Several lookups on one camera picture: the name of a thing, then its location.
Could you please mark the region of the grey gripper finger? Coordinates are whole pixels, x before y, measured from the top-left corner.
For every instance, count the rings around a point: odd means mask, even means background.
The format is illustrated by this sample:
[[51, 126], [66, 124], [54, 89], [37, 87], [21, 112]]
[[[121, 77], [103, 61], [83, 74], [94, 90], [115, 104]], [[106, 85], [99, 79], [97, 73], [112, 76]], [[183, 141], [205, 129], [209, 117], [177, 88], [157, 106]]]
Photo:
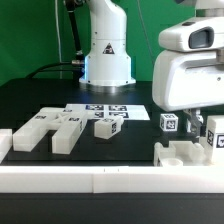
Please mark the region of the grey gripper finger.
[[199, 109], [186, 109], [186, 131], [193, 134], [195, 137], [199, 137], [201, 133], [201, 127], [204, 123], [203, 116]]

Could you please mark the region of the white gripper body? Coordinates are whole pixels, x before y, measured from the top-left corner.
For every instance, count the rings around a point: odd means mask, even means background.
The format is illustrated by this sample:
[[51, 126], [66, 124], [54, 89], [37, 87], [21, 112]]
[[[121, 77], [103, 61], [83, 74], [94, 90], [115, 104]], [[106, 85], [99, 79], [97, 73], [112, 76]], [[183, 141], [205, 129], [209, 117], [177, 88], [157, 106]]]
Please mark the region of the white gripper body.
[[224, 63], [215, 50], [164, 50], [155, 62], [152, 98], [165, 111], [224, 104]]

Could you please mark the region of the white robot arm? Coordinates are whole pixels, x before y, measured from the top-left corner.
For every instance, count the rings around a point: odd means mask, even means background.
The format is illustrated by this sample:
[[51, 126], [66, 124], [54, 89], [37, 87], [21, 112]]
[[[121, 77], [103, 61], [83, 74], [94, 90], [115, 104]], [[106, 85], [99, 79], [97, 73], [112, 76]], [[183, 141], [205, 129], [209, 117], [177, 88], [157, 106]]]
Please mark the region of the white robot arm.
[[[153, 71], [152, 98], [165, 111], [224, 104], [224, 0], [175, 0], [195, 16], [159, 34], [164, 50]], [[126, 53], [126, 21], [111, 0], [86, 0], [91, 16], [91, 50], [81, 85], [116, 92], [136, 83]]]

